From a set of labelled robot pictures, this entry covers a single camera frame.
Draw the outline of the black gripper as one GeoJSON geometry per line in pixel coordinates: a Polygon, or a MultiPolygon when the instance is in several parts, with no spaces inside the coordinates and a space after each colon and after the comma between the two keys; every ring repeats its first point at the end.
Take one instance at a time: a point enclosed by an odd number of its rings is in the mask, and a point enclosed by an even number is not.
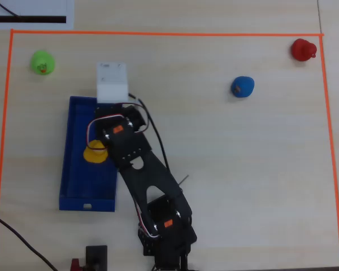
{"type": "Polygon", "coordinates": [[[122,115],[125,119],[129,119],[129,121],[133,124],[134,130],[138,131],[140,127],[146,125],[146,121],[140,113],[140,108],[144,109],[143,106],[137,103],[129,102],[104,104],[101,106],[97,105],[97,108],[94,111],[95,119],[98,119],[94,122],[95,131],[101,132],[103,129],[114,126],[122,120],[122,117],[99,119],[109,115],[122,115]]]}

